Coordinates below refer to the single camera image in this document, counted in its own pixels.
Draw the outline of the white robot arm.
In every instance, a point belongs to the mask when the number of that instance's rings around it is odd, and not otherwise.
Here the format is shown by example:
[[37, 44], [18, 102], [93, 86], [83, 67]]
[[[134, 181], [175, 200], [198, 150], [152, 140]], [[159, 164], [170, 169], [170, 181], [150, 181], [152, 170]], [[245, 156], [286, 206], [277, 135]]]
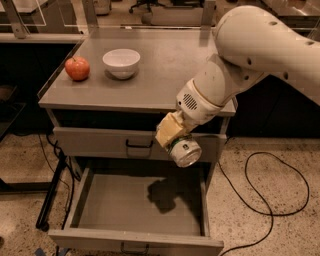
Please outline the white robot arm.
[[236, 7], [214, 32], [217, 52], [176, 96], [177, 110], [160, 122], [156, 139], [167, 147], [216, 116], [235, 95], [273, 75], [320, 103], [320, 43], [299, 35], [269, 12]]

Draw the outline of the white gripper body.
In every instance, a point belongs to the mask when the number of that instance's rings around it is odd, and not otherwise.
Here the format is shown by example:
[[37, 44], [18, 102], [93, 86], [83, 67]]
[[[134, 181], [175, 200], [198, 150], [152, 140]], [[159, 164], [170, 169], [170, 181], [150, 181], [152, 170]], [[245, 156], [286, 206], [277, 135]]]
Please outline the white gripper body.
[[194, 129], [212, 120], [221, 110], [220, 106], [210, 103], [197, 90], [194, 80], [189, 80], [176, 96], [177, 110], [181, 112], [183, 124]]

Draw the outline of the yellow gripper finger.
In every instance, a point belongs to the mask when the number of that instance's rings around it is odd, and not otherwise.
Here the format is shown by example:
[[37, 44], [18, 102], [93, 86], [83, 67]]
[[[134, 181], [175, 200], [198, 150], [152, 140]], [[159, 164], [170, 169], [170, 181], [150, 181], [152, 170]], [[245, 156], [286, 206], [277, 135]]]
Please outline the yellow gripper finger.
[[184, 118], [181, 111], [168, 113], [158, 124], [155, 138], [163, 147], [167, 147], [176, 138], [188, 133], [184, 125]]

